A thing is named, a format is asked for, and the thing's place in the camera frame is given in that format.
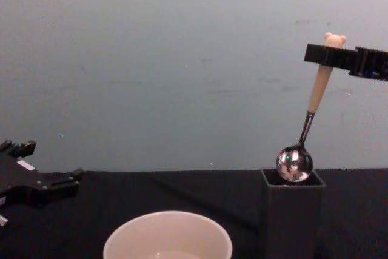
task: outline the bowl rim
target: bowl rim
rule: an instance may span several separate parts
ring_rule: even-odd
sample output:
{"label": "bowl rim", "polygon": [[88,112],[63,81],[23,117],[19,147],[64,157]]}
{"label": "bowl rim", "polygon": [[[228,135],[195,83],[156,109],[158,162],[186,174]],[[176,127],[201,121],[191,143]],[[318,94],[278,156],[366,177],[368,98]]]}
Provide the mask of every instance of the bowl rim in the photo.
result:
{"label": "bowl rim", "polygon": [[205,217],[203,215],[195,214],[193,212],[183,212],[179,210],[166,210],[166,211],[160,211],[160,212],[152,212],[149,214],[141,215],[139,217],[133,218],[132,220],[129,220],[128,222],[122,224],[120,227],[118,227],[110,236],[108,237],[108,240],[105,242],[104,245],[104,250],[102,253],[103,259],[107,259],[107,252],[108,252],[108,247],[111,244],[111,242],[115,239],[115,237],[120,233],[122,229],[127,227],[130,224],[133,224],[141,219],[147,218],[147,217],[154,217],[157,215],[165,215],[165,214],[171,214],[171,215],[188,215],[190,217],[195,217],[199,218],[201,220],[207,221],[208,223],[212,224],[215,226],[223,235],[224,239],[226,240],[227,244],[227,258],[230,259],[232,257],[232,252],[233,252],[233,245],[232,245],[232,240],[230,239],[229,234],[227,231],[216,221],[213,221],[212,219]]}

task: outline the wooden spoon handle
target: wooden spoon handle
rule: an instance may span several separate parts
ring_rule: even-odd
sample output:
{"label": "wooden spoon handle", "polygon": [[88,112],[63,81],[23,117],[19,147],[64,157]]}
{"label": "wooden spoon handle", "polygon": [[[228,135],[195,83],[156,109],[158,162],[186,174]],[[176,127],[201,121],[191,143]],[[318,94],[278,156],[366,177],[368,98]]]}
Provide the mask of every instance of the wooden spoon handle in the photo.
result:
{"label": "wooden spoon handle", "polygon": [[[341,48],[344,45],[345,41],[345,36],[326,33],[325,42],[323,45],[327,47]],[[329,82],[332,70],[333,67],[319,65],[318,73],[315,77],[314,87],[311,91],[309,108],[307,109],[310,113],[316,113],[316,111],[318,110],[326,85]]]}

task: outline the white label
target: white label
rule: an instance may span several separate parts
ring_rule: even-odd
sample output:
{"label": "white label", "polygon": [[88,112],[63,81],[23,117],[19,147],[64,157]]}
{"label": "white label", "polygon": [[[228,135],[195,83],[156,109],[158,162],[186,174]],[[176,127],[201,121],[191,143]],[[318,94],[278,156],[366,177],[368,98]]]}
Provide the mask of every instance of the white label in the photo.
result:
{"label": "white label", "polygon": [[24,160],[19,160],[19,161],[18,161],[18,164],[19,164],[20,166],[23,166],[24,168],[26,168],[26,169],[29,170],[29,171],[35,170],[34,166],[29,165],[29,163],[25,162]]}

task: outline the utensil holder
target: utensil holder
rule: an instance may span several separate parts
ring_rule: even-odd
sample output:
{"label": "utensil holder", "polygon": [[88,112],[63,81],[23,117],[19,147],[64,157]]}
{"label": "utensil holder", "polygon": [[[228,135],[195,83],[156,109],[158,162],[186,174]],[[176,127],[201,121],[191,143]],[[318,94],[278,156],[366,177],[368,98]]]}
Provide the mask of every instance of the utensil holder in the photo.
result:
{"label": "utensil holder", "polygon": [[262,259],[312,259],[324,181],[313,171],[298,184],[261,169],[259,251]]}

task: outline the black table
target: black table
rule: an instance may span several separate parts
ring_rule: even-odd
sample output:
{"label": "black table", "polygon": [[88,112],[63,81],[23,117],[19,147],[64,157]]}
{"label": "black table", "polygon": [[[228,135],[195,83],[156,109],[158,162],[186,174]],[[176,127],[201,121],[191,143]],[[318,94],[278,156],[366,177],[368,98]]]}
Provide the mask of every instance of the black table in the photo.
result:
{"label": "black table", "polygon": [[[387,259],[388,169],[317,172],[327,190],[316,258]],[[205,215],[229,233],[233,258],[258,258],[259,205],[257,170],[86,172],[74,198],[1,210],[0,258],[102,258],[117,227],[161,210]]]}

